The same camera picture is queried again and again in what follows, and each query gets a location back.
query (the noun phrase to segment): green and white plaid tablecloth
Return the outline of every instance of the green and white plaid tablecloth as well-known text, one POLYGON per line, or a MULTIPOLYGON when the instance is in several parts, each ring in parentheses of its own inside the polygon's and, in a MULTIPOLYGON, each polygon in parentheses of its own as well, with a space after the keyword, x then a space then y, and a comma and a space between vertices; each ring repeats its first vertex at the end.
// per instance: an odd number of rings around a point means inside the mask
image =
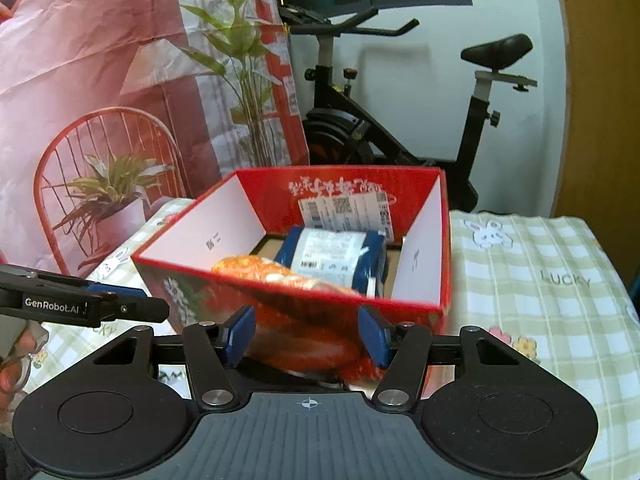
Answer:
MULTIPOLYGON (((146 290, 129 259, 163 219, 190 203, 166 204, 90 279, 146 290)), ((625 288, 587 225, 541 219, 451 213, 452 306, 449 332, 482 326, 580 391, 598 413, 600 431, 583 474, 589 480, 640 479, 640 322, 625 288)), ((36 358, 31 391, 128 330, 48 325, 50 342, 36 358)), ((156 334, 173 333, 168 323, 156 334)), ((162 369, 188 396, 184 371, 162 369)), ((433 390, 452 380, 435 370, 433 390)))

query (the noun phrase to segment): gray ribbed panel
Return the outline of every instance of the gray ribbed panel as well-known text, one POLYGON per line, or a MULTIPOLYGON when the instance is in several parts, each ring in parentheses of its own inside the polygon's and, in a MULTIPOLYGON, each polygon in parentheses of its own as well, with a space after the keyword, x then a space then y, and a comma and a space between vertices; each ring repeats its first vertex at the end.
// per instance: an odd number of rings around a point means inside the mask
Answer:
MULTIPOLYGON (((34 476, 34 480, 53 478, 44 473, 34 476)), ((441 459, 407 416, 377 412, 360 394, 254 394, 238 412, 205 416, 174 456, 130 478, 480 479, 441 459), (306 408, 302 403, 309 398, 318 405, 306 408)))

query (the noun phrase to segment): brown door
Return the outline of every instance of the brown door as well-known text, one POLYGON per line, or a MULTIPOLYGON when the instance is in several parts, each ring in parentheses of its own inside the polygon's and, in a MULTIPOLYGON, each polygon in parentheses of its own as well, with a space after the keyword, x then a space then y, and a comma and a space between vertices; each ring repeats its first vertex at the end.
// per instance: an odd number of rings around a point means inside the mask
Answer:
POLYGON ((640 0, 564 0, 568 132, 555 216, 584 218, 629 284, 640 266, 640 0))

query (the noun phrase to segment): white flower pot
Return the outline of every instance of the white flower pot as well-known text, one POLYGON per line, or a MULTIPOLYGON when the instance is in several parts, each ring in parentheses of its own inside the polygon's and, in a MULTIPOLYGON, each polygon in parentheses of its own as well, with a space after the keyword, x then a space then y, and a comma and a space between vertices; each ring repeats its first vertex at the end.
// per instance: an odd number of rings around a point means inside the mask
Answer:
POLYGON ((145 224, 145 207, 141 198, 134 200, 126 208, 100 220, 96 228, 101 243, 115 246, 133 236, 145 224))

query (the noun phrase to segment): blue package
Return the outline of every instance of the blue package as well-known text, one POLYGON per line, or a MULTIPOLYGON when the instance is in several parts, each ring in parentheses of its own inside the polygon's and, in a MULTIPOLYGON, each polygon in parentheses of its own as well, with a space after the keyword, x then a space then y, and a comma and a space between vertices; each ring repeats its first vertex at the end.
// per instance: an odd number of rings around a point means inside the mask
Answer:
POLYGON ((332 232, 294 226, 275 261, 306 278, 382 295, 386 269, 385 235, 377 231, 332 232))

